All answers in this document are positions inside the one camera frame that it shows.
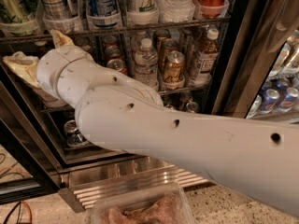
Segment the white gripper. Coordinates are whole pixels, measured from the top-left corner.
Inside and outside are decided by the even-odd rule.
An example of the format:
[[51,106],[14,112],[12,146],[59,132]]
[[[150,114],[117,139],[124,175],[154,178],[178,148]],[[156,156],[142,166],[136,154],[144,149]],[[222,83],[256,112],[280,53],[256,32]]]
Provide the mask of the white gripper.
[[7,67],[18,77],[33,87],[42,88],[49,95],[61,99],[57,92],[60,74],[72,62],[87,58],[91,55],[74,45],[73,40],[58,30],[50,30],[54,47],[40,60],[36,56],[27,56],[17,51],[11,56],[3,58]]

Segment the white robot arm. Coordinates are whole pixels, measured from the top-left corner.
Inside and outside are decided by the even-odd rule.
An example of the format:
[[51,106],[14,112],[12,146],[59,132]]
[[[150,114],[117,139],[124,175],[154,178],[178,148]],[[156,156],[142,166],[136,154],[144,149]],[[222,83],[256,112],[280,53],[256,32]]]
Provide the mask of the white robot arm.
[[110,150],[169,161],[299,217],[299,128],[190,114],[164,107],[153,88],[97,64],[66,35],[42,58],[18,51],[4,63],[28,84],[69,104],[79,131]]

